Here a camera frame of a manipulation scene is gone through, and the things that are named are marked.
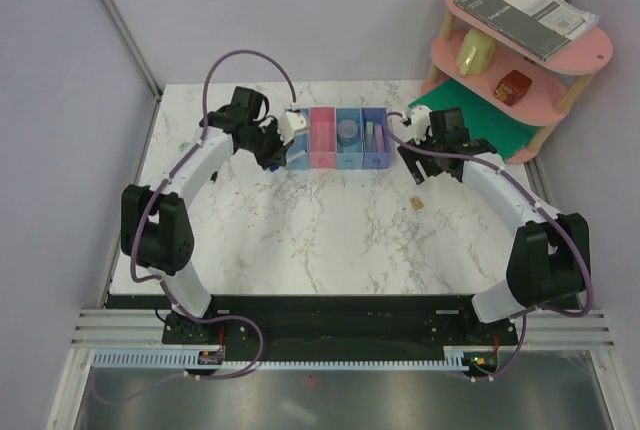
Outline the light blue drawer box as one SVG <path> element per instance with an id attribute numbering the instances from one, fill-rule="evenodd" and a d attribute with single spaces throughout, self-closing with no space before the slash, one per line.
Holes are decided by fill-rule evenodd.
<path id="1" fill-rule="evenodd" d="M 307 119 L 307 129 L 297 135 L 286 155 L 286 169 L 291 171 L 306 171 L 311 168 L 309 157 L 310 116 L 308 108 L 301 108 L 299 112 Z"/>

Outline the pink highlighter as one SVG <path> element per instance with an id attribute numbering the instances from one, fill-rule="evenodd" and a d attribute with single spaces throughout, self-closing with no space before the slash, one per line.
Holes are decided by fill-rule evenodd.
<path id="1" fill-rule="evenodd" d="M 377 153 L 386 152 L 384 129 L 380 124 L 374 126 L 375 147 Z"/>

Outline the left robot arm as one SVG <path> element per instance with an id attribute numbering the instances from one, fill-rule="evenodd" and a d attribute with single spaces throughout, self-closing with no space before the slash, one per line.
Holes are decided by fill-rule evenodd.
<path id="1" fill-rule="evenodd" d="M 196 138 L 170 170 L 154 184 L 128 185 L 121 196 L 120 245 L 131 279 L 158 282 L 173 310 L 187 317 L 185 332 L 198 343 L 215 339 L 220 321 L 208 312 L 212 297 L 192 262 L 189 207 L 239 150 L 251 153 L 264 170 L 286 165 L 287 151 L 308 129 L 308 119 L 291 109 L 278 116 L 261 113 L 269 108 L 262 93 L 235 88 L 229 104 L 203 110 Z"/>

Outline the small yellow eraser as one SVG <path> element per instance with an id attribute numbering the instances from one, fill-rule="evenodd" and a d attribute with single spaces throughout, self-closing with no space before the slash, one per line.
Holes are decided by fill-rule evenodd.
<path id="1" fill-rule="evenodd" d="M 423 208 L 423 203 L 417 197 L 413 197 L 410 199 L 410 203 L 415 210 L 419 210 Z"/>

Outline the purple drawer box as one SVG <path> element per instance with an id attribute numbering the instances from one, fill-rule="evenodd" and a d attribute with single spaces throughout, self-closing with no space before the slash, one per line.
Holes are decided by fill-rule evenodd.
<path id="1" fill-rule="evenodd" d="M 378 107 L 362 107 L 361 115 L 363 121 L 363 137 L 364 137 L 364 126 L 367 121 L 372 121 L 374 125 L 380 124 L 384 129 L 385 143 L 386 143 L 386 152 L 385 153 L 377 153 L 375 147 L 375 136 L 374 136 L 374 151 L 371 153 L 366 153 L 364 150 L 363 157 L 363 168 L 364 169 L 372 169 L 372 170 L 383 170 L 388 169 L 392 162 L 393 155 L 393 145 L 388 136 L 387 129 L 385 127 L 385 123 L 387 121 L 385 115 L 387 110 L 385 108 Z"/>

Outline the long green highlighter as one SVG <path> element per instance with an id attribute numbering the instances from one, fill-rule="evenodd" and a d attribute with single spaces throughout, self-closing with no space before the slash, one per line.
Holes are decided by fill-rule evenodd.
<path id="1" fill-rule="evenodd" d="M 374 151 L 374 123 L 372 121 L 367 121 L 365 123 L 364 130 L 364 150 L 366 153 L 371 153 Z"/>

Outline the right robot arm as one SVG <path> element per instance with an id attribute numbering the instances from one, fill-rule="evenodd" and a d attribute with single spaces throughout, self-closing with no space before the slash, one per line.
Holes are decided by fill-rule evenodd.
<path id="1" fill-rule="evenodd" d="M 471 310 L 458 318 L 467 342 L 483 342 L 494 322 L 554 301 L 583 294 L 585 302 L 569 317 L 580 318 L 594 299 L 589 226 L 578 213 L 564 214 L 525 188 L 486 139 L 474 139 L 459 108 L 433 111 L 418 105 L 400 114 L 412 137 L 398 153 L 416 183 L 447 174 L 473 190 L 500 217 L 513 236 L 505 277 L 475 294 Z"/>

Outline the jar of rubber bands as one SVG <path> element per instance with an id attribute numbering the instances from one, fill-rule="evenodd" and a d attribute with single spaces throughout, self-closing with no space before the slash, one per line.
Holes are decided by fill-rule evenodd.
<path id="1" fill-rule="evenodd" d="M 344 119 L 337 123 L 337 141 L 342 147 L 356 145 L 359 139 L 359 124 L 352 119 Z"/>

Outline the teal blue drawer box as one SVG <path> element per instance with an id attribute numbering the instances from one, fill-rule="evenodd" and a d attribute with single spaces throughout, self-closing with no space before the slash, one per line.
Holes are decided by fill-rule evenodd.
<path id="1" fill-rule="evenodd" d="M 342 147 L 337 141 L 336 131 L 336 168 L 339 170 L 359 170 L 364 155 L 362 116 L 359 108 L 337 108 L 336 125 L 344 119 L 355 120 L 359 124 L 359 139 L 356 145 Z"/>

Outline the pink drawer box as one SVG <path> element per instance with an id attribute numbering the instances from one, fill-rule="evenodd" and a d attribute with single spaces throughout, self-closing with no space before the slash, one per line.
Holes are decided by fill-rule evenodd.
<path id="1" fill-rule="evenodd" d="M 336 115 L 334 107 L 310 109 L 309 159 L 312 169 L 336 166 Z"/>

